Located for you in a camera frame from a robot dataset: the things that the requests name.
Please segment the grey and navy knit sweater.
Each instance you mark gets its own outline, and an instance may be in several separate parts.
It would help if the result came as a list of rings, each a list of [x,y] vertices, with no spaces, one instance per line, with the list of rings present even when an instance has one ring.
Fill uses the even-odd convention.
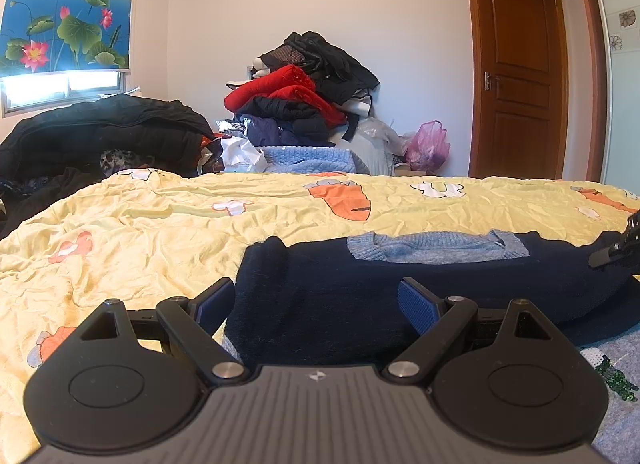
[[[224,344],[227,463],[599,463],[608,410],[578,351],[639,309],[639,250],[536,233],[251,246]]]

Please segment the yellow carrot print bed sheet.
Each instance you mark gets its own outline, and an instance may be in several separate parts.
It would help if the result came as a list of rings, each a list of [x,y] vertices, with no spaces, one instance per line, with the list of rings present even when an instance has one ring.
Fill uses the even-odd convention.
[[[591,243],[621,230],[636,194],[586,181],[382,177],[324,172],[117,173],[61,199],[1,243],[1,458],[38,442],[23,409],[39,363],[96,306],[146,309],[235,276],[248,245],[376,232],[535,231]]]

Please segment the brown wooden door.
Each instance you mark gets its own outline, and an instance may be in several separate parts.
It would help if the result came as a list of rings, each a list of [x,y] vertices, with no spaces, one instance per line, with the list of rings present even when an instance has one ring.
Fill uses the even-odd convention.
[[[568,119],[561,0],[470,0],[470,12],[470,176],[561,178]]]

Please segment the pink plastic bag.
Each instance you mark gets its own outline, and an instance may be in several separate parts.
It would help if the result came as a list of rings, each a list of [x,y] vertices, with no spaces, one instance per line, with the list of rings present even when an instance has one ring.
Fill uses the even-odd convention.
[[[406,161],[412,170],[436,172],[449,157],[447,130],[439,120],[427,121],[409,141]]]

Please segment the black coat pile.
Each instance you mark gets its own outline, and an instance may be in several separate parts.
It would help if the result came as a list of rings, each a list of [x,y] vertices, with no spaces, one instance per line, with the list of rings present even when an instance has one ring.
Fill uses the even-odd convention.
[[[21,120],[1,142],[1,236],[114,173],[196,175],[215,133],[179,101],[119,94]]]

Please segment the white crumpled plastic bag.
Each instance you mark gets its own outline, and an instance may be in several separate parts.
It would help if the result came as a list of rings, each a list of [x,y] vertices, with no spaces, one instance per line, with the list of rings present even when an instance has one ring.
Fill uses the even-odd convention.
[[[256,149],[246,138],[222,139],[220,144],[220,158],[225,172],[262,173],[268,168],[264,153]]]

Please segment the grey plastic bag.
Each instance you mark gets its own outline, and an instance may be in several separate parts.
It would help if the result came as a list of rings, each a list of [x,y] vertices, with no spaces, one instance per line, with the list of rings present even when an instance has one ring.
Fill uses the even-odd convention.
[[[393,176],[396,158],[405,156],[409,139],[409,135],[398,135],[381,119],[359,117],[356,125],[338,128],[331,141],[352,151],[369,175]]]

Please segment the light blue folded knit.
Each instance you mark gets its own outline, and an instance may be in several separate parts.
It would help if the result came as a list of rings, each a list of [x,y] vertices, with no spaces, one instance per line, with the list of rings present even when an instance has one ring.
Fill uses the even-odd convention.
[[[369,173],[362,160],[349,150],[326,146],[262,146],[270,173]]]

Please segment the navy garment in pile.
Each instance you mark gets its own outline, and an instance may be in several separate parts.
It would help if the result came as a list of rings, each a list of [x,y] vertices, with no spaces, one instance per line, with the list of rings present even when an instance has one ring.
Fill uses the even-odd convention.
[[[326,120],[303,102],[255,96],[234,113],[233,120],[244,126],[254,145],[333,146]]]

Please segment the red garment on pile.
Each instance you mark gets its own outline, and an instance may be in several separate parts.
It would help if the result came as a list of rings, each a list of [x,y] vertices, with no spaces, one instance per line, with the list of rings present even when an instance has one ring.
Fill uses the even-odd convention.
[[[239,112],[242,106],[258,96],[305,103],[317,109],[330,128],[346,123],[346,116],[336,106],[321,98],[314,80],[295,65],[288,65],[265,77],[244,82],[224,98],[224,107],[230,112]]]

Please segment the lotus print window blind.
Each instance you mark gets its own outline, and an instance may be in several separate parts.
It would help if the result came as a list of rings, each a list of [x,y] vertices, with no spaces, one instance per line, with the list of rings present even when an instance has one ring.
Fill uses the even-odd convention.
[[[3,0],[1,75],[129,69],[132,0]]]

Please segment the window frame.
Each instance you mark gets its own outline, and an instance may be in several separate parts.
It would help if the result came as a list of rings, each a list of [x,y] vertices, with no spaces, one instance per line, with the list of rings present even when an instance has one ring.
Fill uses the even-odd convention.
[[[87,69],[3,77],[1,115],[13,116],[125,93],[127,75],[128,72],[120,70]]]

